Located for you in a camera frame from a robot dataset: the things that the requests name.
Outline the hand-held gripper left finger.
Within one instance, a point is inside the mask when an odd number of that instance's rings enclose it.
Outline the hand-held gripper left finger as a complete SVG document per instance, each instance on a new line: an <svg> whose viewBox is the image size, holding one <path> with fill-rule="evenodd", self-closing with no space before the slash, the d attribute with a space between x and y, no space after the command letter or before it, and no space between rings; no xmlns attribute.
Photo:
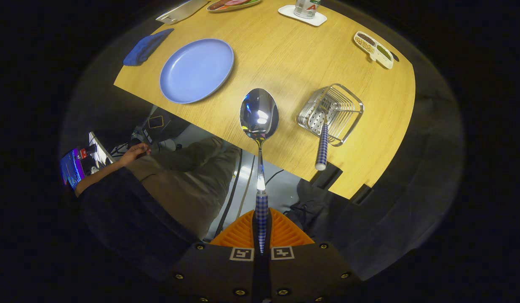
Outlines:
<svg viewBox="0 0 520 303"><path fill-rule="evenodd" d="M251 303L257 242L249 211L211 243L193 244L171 272L171 291L185 303Z"/></svg>

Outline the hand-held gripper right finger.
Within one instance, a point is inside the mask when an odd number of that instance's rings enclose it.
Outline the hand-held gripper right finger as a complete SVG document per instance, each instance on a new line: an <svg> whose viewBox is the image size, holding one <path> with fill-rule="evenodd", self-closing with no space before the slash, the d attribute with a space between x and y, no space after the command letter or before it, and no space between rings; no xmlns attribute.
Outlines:
<svg viewBox="0 0 520 303"><path fill-rule="evenodd" d="M269 211L267 268L272 303L333 303L361 284L335 245L314 242L283 213Z"/></svg>

